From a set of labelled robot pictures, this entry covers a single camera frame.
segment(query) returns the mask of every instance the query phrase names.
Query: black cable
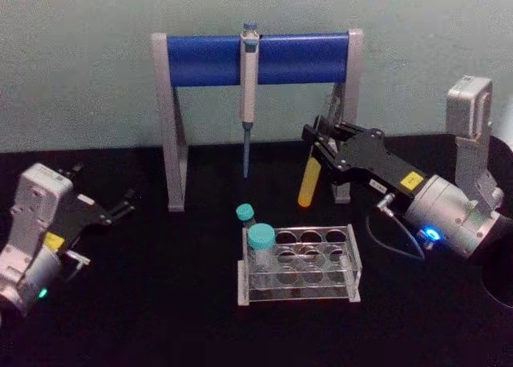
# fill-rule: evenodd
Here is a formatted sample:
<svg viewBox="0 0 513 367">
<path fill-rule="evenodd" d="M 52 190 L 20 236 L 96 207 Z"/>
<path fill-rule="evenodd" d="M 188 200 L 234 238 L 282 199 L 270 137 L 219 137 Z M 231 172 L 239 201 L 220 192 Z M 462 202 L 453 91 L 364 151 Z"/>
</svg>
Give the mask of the black cable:
<svg viewBox="0 0 513 367">
<path fill-rule="evenodd" d="M 369 234 L 370 238 L 372 240 L 374 240 L 374 242 L 376 244 L 379 244 L 381 245 L 383 248 L 386 248 L 392 252 L 395 252 L 395 253 L 398 253 L 399 255 L 403 255 L 403 256 L 406 256 L 406 257 L 409 257 L 410 259 L 415 259 L 415 260 L 419 260 L 419 261 L 424 261 L 426 259 L 426 256 L 424 255 L 424 251 L 422 250 L 422 248 L 420 247 L 420 245 L 418 244 L 418 242 L 416 241 L 416 239 L 414 238 L 414 236 L 410 233 L 410 231 L 408 231 L 408 228 L 406 228 L 404 226 L 403 223 L 401 223 L 401 221 L 399 221 L 399 219 L 395 216 L 389 216 L 393 221 L 395 221 L 395 223 L 408 235 L 408 238 L 411 240 L 411 242 L 413 243 L 413 245 L 415 246 L 415 248 L 417 249 L 418 251 L 418 254 L 419 256 L 416 256 L 416 255 L 413 255 L 411 253 L 408 253 L 408 252 L 405 252 L 405 251 L 402 251 L 398 248 L 395 248 L 395 247 L 391 247 L 389 245 L 386 245 L 385 243 L 383 243 L 382 241 L 380 241 L 371 231 L 370 229 L 370 215 L 367 215 L 366 217 L 366 228 L 367 228 L 367 233 Z"/>
</svg>

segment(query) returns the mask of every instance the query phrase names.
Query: yellow test tube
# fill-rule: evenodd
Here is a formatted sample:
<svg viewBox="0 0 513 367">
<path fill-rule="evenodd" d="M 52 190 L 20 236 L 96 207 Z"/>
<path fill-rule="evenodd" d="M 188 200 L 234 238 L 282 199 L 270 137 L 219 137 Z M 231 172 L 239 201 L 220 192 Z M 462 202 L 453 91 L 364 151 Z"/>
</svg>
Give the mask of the yellow test tube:
<svg viewBox="0 0 513 367">
<path fill-rule="evenodd" d="M 319 180 L 319 173 L 321 173 L 321 165 L 313 156 L 310 156 L 306 163 L 305 174 L 301 182 L 301 190 L 297 197 L 297 202 L 304 208 L 309 207 L 312 203 L 313 193 L 315 192 L 315 187 Z"/>
</svg>

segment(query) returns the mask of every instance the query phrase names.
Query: test tube rack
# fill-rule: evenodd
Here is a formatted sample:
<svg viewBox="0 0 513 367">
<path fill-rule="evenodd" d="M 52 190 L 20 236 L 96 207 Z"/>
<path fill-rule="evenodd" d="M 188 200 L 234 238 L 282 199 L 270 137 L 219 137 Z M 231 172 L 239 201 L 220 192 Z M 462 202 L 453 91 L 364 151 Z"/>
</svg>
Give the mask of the test tube rack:
<svg viewBox="0 0 513 367">
<path fill-rule="evenodd" d="M 276 228 L 271 263 L 259 268 L 242 230 L 238 304 L 274 300 L 349 299 L 359 302 L 362 262 L 351 224 Z"/>
</svg>

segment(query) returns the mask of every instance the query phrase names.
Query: wall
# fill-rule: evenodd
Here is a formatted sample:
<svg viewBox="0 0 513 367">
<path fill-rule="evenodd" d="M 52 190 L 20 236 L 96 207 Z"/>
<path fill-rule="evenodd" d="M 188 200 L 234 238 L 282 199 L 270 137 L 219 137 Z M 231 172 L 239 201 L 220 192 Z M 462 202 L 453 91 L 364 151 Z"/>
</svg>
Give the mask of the wall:
<svg viewBox="0 0 513 367">
<path fill-rule="evenodd" d="M 149 34 L 366 33 L 358 122 L 389 134 L 443 131 L 464 74 L 513 92 L 511 0 L 1 0 L 0 150 L 160 141 Z M 299 139 L 329 85 L 259 87 L 255 140 Z M 180 91 L 191 143 L 237 142 L 235 87 Z"/>
</svg>

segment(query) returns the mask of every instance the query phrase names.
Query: black table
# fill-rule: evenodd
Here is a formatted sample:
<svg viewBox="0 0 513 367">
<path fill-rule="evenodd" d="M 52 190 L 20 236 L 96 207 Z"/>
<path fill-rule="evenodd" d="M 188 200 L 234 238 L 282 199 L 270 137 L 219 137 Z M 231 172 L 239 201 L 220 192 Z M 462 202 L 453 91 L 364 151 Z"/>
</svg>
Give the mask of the black table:
<svg viewBox="0 0 513 367">
<path fill-rule="evenodd" d="M 454 180 L 450 136 L 386 142 L 413 165 Z M 157 148 L 0 155 L 0 244 L 18 176 L 37 161 L 84 162 L 77 189 L 110 206 L 134 188 L 138 208 L 106 232 L 83 235 L 75 249 L 91 265 L 71 283 L 50 286 L 24 321 L 4 324 L 0 365 L 513 365 L 513 312 L 487 295 L 478 268 L 443 246 L 425 263 L 378 247 L 362 229 L 362 203 L 334 205 L 327 181 L 310 209 L 297 206 L 307 154 L 302 143 L 253 144 L 244 184 L 240 146 L 193 147 L 185 214 L 167 212 Z M 490 169 L 507 195 L 512 161 L 492 140 Z M 353 198 L 368 193 L 354 188 Z M 352 216 L 362 302 L 238 307 L 235 207 L 243 201 L 275 227 L 341 225 Z M 511 198 L 505 208 L 513 211 Z"/>
</svg>

